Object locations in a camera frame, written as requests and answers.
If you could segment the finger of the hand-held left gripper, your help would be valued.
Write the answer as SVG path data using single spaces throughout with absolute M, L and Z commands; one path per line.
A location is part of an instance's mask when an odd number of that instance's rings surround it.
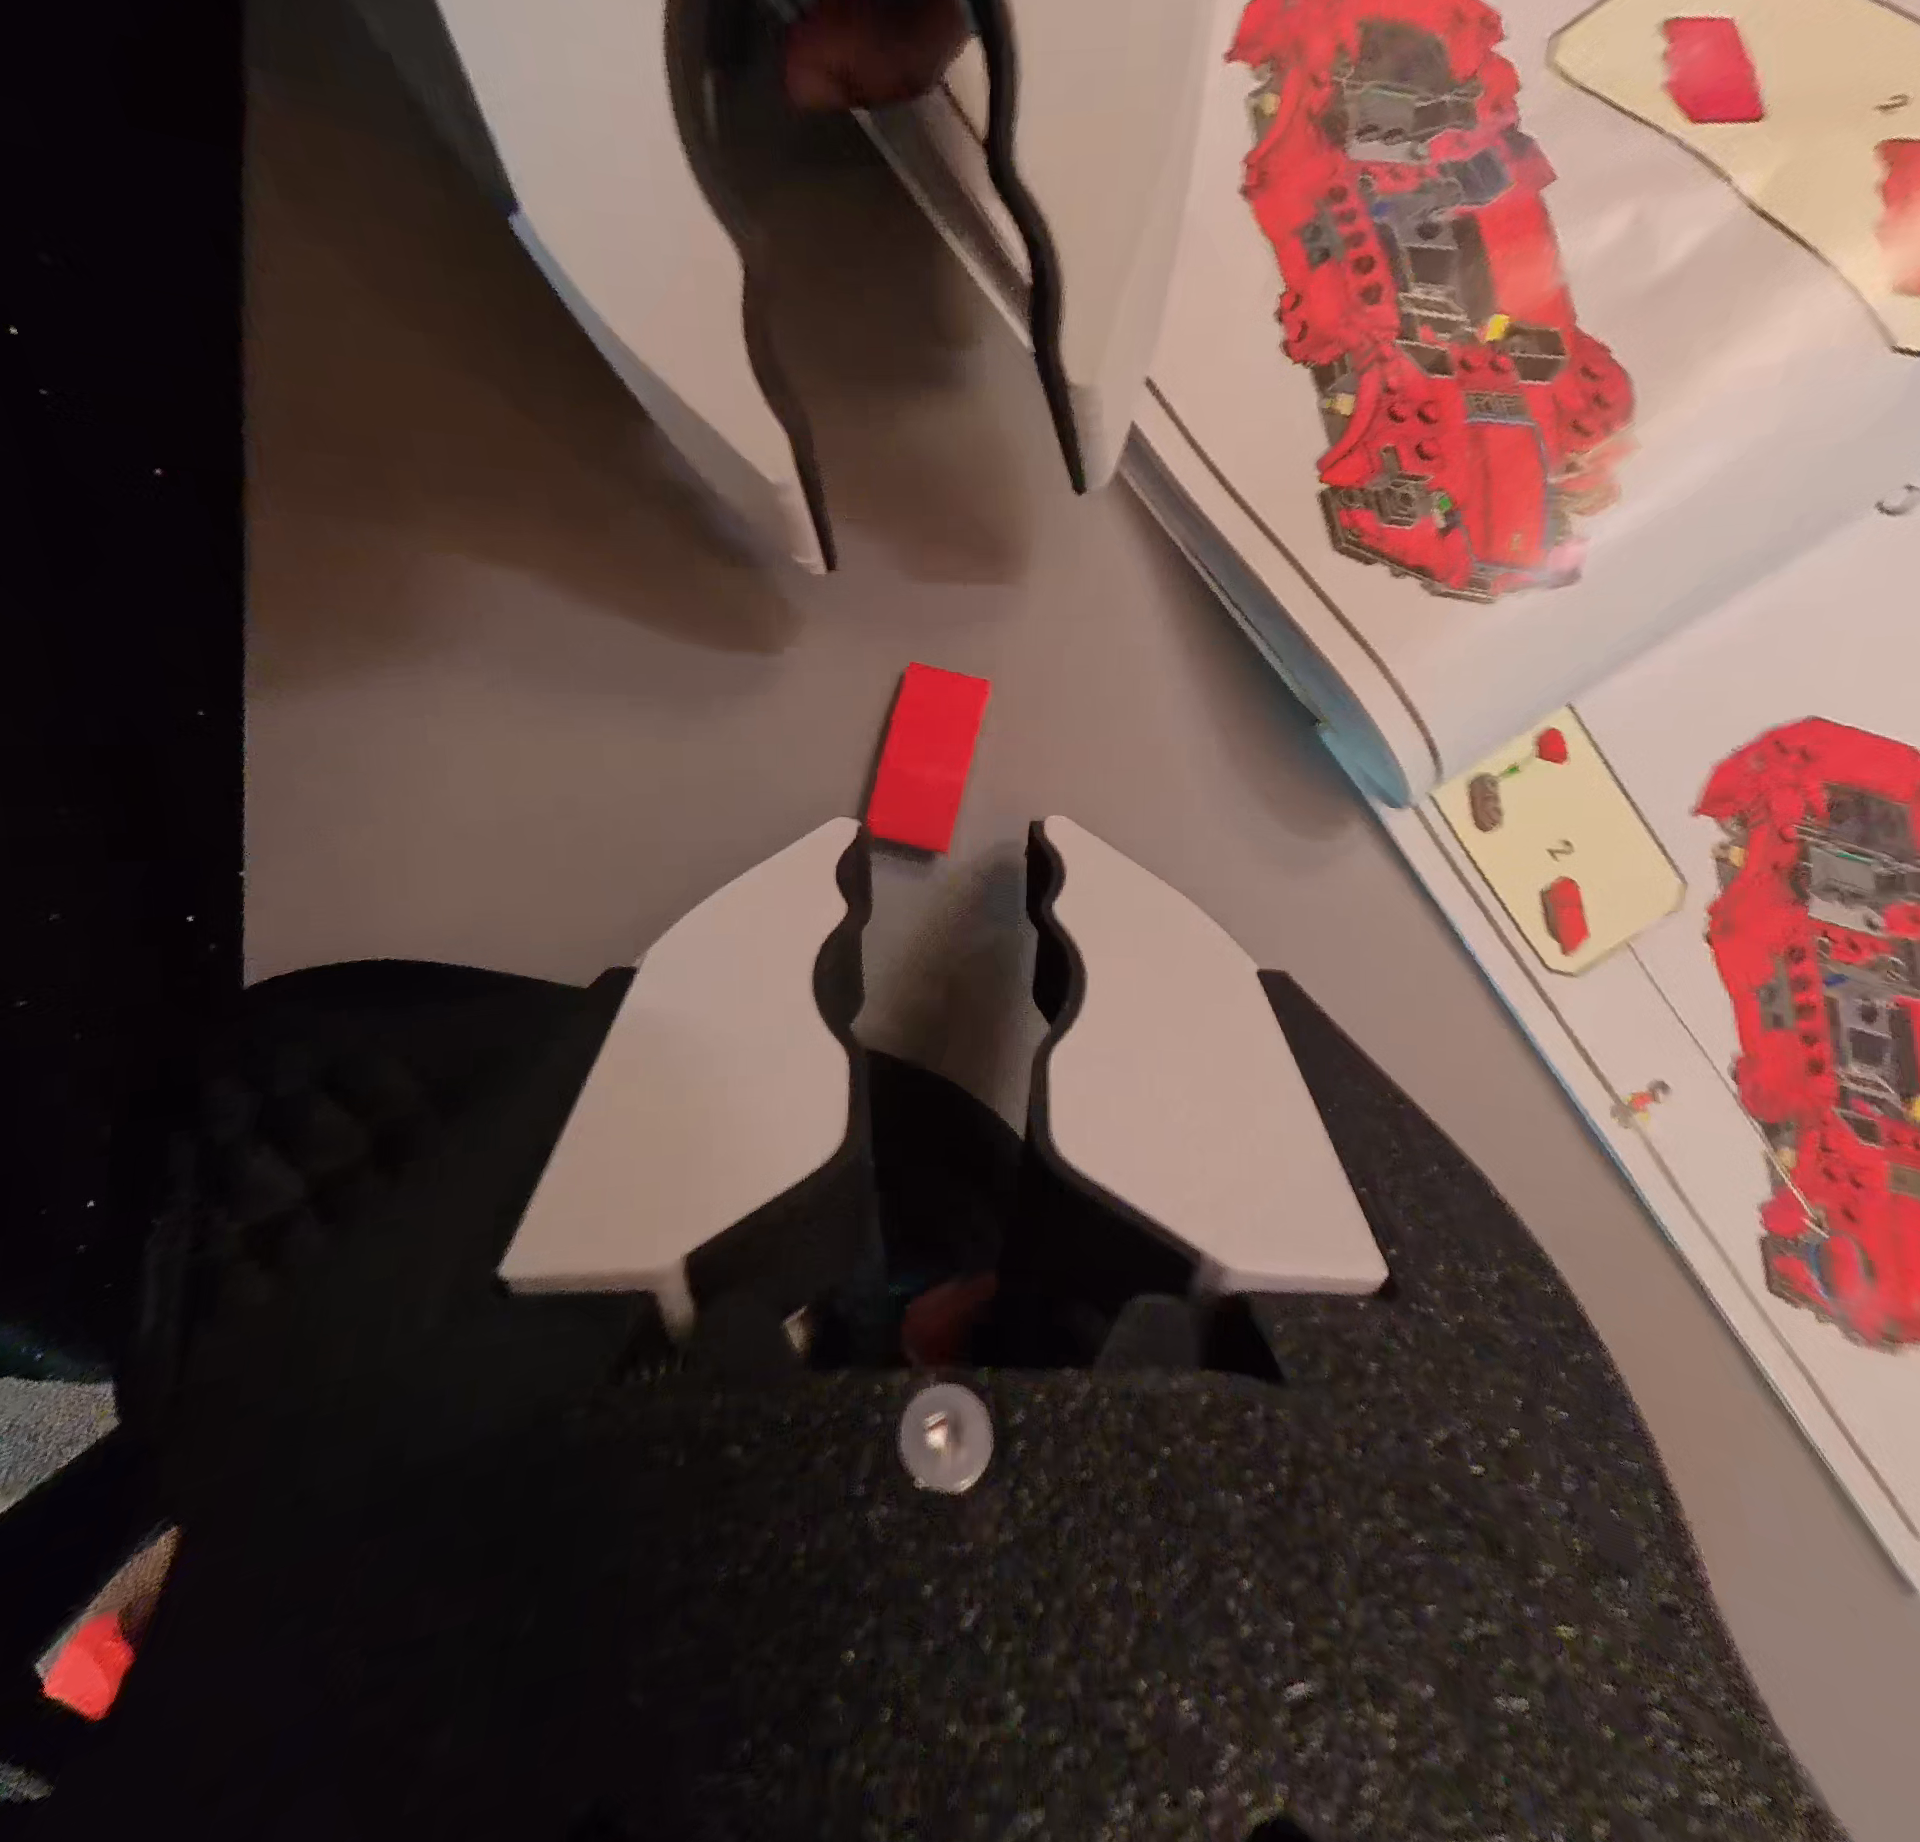
M 435 0 L 510 228 L 760 560 L 830 575 L 809 426 L 764 340 L 713 155 L 705 0 Z
M 1070 484 L 1106 487 L 1153 357 L 1212 0 L 968 0 L 983 156 L 1025 254 L 1025 323 Z

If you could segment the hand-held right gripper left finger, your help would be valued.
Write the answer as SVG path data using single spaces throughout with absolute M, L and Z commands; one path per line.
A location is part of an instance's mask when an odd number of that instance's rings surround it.
M 873 912 L 830 819 L 637 960 L 496 1276 L 516 1293 L 811 1299 L 853 1262 Z

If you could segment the white instruction booklet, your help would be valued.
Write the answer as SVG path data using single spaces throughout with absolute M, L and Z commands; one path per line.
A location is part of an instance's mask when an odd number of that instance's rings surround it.
M 1916 1585 L 1918 0 L 1211 0 L 1132 484 Z

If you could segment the red lego brick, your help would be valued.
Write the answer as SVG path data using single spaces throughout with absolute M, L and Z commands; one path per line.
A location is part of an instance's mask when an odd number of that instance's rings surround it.
M 990 680 L 906 665 L 861 814 L 876 841 L 950 853 L 990 694 Z

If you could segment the person's right hand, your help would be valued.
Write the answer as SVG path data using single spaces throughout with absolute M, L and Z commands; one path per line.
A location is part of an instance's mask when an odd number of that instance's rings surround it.
M 899 1352 L 915 1368 L 960 1367 L 999 1292 L 994 1273 L 941 1279 L 912 1297 L 899 1316 Z

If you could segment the black printed shirt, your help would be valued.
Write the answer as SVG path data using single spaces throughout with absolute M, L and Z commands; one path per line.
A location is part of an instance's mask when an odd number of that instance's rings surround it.
M 241 946 L 241 0 L 3 0 L 4 1370 L 106 1374 Z

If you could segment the small red lego piece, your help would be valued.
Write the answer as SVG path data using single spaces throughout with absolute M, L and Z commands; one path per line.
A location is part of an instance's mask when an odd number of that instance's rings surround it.
M 86 1615 L 40 1664 L 40 1697 L 84 1723 L 102 1723 L 133 1663 L 134 1640 L 121 1615 Z

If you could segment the black foam pad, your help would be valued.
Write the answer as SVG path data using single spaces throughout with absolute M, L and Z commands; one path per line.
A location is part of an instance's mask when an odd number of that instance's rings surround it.
M 465 1427 L 665 1348 L 496 1267 L 627 968 L 348 965 L 246 989 L 180 1111 L 121 1386 L 153 1436 Z

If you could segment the person's left hand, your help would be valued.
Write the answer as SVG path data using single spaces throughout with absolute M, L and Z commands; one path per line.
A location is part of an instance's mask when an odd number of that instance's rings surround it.
M 942 82 L 973 32 L 964 0 L 815 0 L 784 32 L 781 93 L 802 112 L 915 100 Z

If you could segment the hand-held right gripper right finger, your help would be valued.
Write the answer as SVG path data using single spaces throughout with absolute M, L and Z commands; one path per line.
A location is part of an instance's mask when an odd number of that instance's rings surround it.
M 1028 827 L 1030 1225 L 1096 1299 L 1374 1299 L 1388 1262 L 1259 968 L 1068 816 Z

